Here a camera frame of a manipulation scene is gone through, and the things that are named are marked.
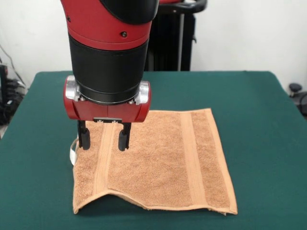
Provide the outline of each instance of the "black knob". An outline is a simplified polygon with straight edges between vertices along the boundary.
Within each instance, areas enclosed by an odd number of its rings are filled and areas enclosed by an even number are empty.
[[[289,88],[290,88],[291,92],[299,92],[300,90],[302,90],[302,86],[300,84],[297,84],[297,83],[290,84]]]

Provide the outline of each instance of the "orange towel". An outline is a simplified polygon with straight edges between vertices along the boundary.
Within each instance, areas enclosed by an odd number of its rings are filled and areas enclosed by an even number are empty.
[[[207,208],[237,214],[236,197],[210,109],[150,111],[118,150],[120,124],[87,122],[91,148],[77,150],[73,211],[107,194],[145,209]]]

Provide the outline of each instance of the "brown towel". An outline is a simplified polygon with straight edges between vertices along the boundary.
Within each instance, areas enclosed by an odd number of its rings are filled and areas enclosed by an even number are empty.
[[[77,150],[73,211],[106,194],[145,209],[207,208],[237,214],[236,197],[210,109],[150,111],[118,150],[120,124],[87,122],[91,148]]]

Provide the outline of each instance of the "green table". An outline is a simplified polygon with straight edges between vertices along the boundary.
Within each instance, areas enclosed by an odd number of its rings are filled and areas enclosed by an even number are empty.
[[[106,196],[72,212],[70,72],[39,73],[0,141],[0,230],[306,229],[307,124],[269,72],[149,72],[152,109],[212,108],[238,215],[147,211]]]

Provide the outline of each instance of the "black cable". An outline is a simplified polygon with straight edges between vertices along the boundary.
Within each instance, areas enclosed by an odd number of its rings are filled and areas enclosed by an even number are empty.
[[[4,52],[4,54],[10,59],[12,68],[13,68],[14,72],[16,73],[17,77],[19,78],[19,80],[25,85],[23,79],[21,78],[21,76],[18,74],[18,72],[17,72],[16,69],[15,69],[15,66],[14,66],[12,57],[5,51],[5,49],[2,47],[1,44],[0,44],[0,48],[2,49],[2,51]]]
[[[302,106],[302,102],[303,102],[303,99],[307,97],[307,93],[305,93],[300,99],[299,99],[299,111],[301,112],[301,114],[304,114],[303,113],[303,106]]]

